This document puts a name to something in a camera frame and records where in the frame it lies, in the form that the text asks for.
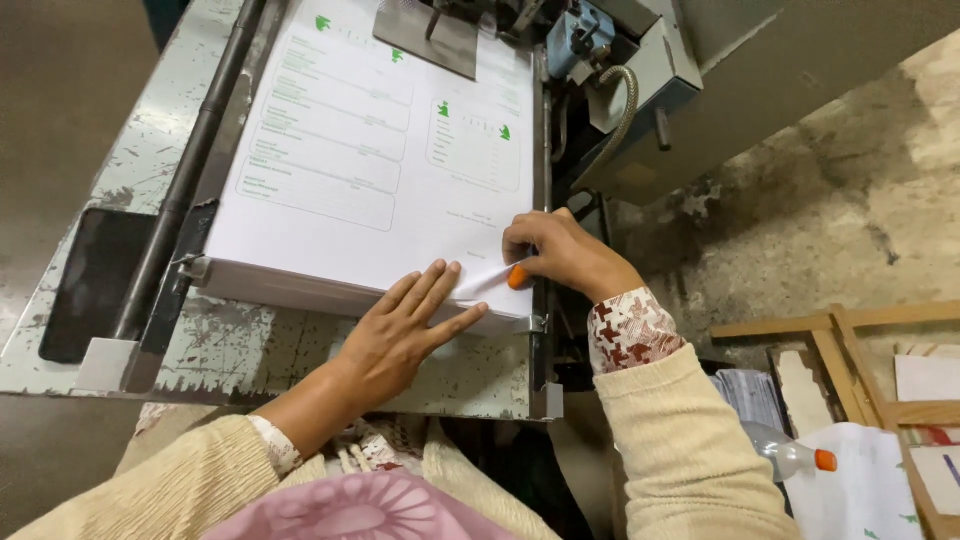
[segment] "orange bottle cap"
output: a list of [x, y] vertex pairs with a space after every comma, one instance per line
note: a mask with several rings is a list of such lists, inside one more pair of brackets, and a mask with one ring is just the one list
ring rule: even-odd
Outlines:
[[510, 276], [507, 277], [507, 285], [513, 290], [519, 290], [526, 281], [527, 271], [520, 268], [519, 264], [515, 264], [514, 267], [510, 269]]
[[837, 471], [837, 456], [827, 450], [818, 450], [813, 453], [813, 459], [817, 462], [817, 468], [828, 473]]

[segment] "flexible metal hose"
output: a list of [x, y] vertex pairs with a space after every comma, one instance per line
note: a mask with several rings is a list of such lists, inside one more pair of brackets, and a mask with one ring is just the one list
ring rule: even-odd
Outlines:
[[630, 125], [634, 123], [634, 115], [636, 114], [636, 102], [639, 99], [639, 89], [636, 83], [636, 75], [634, 71], [625, 65], [615, 65], [604, 72], [600, 76], [600, 86], [609, 84], [611, 81], [616, 81], [618, 79], [623, 79], [627, 83], [627, 106], [623, 110], [623, 117], [620, 118], [620, 123], [617, 124], [616, 129], [613, 130], [613, 135], [610, 137], [610, 141], [607, 142], [607, 146], [604, 146], [603, 150], [600, 151], [600, 154], [593, 160], [593, 163], [587, 167], [587, 170], [584, 171], [584, 174], [580, 175], [580, 178], [570, 187], [570, 193], [576, 193], [578, 190], [583, 188], [583, 181], [589, 176], [593, 169], [598, 168], [600, 165], [604, 164], [610, 156], [613, 155], [613, 152], [616, 151], [616, 148], [620, 146], [620, 143], [623, 142], [623, 138], [627, 136], [627, 131], [630, 130]]

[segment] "person's right hand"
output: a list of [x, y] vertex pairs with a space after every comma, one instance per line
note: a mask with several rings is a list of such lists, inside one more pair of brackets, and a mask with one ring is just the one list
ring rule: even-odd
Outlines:
[[[531, 246], [539, 253], [527, 257]], [[578, 290], [595, 304], [644, 285], [634, 266], [584, 231], [568, 209], [514, 218], [503, 232], [503, 258], [507, 264], [519, 262], [530, 275]]]

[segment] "red and white patterned sleeve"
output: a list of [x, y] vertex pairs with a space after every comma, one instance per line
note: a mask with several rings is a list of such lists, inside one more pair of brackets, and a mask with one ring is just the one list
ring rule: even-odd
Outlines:
[[648, 287], [597, 304], [588, 318], [590, 364], [604, 375], [662, 360], [686, 341]]

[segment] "sleeve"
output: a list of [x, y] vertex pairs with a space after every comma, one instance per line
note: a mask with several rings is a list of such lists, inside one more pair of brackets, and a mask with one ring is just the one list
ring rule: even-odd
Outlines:
[[200, 538], [278, 483], [253, 423], [228, 416], [61, 504], [11, 540]]
[[799, 539], [770, 463], [649, 289], [598, 305], [589, 325], [594, 384], [627, 475], [629, 538]]

